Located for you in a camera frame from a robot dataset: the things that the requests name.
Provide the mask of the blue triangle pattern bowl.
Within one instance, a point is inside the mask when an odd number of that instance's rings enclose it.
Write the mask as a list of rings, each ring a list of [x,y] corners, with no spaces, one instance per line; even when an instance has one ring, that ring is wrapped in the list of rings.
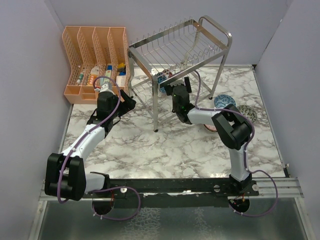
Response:
[[[165,73],[158,73],[157,74],[157,83],[161,84],[162,82],[164,82],[167,79],[167,76]]]

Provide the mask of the stainless steel dish rack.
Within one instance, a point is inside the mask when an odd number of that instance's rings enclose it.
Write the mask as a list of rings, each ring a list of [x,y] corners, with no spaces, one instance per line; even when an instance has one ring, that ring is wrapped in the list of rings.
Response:
[[[154,132],[175,117],[172,102],[161,89],[179,83],[184,77],[189,77],[193,83],[197,79],[196,71],[221,60],[212,86],[204,82],[201,84],[199,100],[211,100],[232,43],[231,32],[210,16],[204,15],[199,20],[184,19],[164,27],[128,46],[130,74],[134,75],[134,65],[137,65],[146,75],[146,79],[138,83],[130,78],[128,89],[151,116]],[[158,84],[157,74],[164,70],[171,71],[173,76]]]

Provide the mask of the pink dotted pattern bowl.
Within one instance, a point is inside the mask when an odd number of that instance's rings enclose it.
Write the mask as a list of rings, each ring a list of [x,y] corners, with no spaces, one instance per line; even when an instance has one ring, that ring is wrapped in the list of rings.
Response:
[[[204,127],[211,132],[217,132],[217,129],[214,125],[205,124]]]

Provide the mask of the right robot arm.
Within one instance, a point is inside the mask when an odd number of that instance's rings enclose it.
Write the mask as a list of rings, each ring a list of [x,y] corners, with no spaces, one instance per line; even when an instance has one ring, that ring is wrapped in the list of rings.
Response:
[[[224,108],[200,108],[190,102],[191,88],[186,84],[167,85],[166,94],[172,97],[172,111],[178,119],[188,125],[213,125],[222,143],[228,148],[231,173],[230,191],[240,196],[247,191],[252,181],[248,169],[247,147],[254,133],[250,120],[233,104]]]

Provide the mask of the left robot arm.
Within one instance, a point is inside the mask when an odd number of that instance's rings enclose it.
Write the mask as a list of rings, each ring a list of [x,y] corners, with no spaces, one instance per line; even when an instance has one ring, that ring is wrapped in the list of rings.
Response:
[[[76,141],[61,153],[52,153],[47,159],[44,192],[60,201],[79,201],[84,194],[94,192],[106,197],[111,190],[109,175],[85,172],[85,161],[106,138],[114,126],[114,119],[135,108],[136,101],[123,90],[117,96],[110,90],[98,94],[97,108]]]

